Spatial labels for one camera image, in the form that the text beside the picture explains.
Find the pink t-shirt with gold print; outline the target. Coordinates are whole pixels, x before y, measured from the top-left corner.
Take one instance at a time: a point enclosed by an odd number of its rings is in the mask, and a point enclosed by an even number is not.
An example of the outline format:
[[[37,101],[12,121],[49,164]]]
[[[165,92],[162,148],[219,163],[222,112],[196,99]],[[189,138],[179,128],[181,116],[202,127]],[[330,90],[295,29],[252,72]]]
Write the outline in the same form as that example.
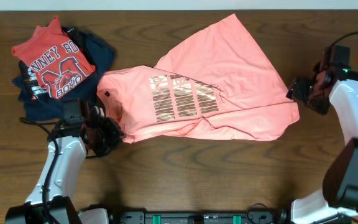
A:
[[[272,141],[300,118],[280,75],[233,14],[154,67],[106,72],[97,94],[126,143],[157,136]]]

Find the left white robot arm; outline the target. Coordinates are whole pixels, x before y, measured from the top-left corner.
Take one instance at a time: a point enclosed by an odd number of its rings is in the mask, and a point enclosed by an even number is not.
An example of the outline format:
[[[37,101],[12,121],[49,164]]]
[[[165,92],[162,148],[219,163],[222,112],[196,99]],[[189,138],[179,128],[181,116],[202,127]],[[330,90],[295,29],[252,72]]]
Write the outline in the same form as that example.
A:
[[[48,133],[48,156],[32,193],[23,205],[11,207],[6,223],[109,223],[107,209],[95,205],[77,212],[71,201],[82,163],[89,158],[104,157],[117,148],[123,132],[104,116],[71,116],[55,123]]]

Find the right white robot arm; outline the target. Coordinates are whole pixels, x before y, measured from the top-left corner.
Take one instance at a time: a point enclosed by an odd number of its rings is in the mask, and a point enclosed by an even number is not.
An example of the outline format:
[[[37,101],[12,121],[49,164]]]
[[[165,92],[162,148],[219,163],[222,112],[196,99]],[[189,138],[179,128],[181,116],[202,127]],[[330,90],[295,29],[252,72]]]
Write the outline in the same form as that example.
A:
[[[332,106],[345,146],[327,170],[322,188],[291,204],[292,223],[350,223],[358,216],[358,72],[321,72],[312,80],[297,78],[287,98],[326,114]]]

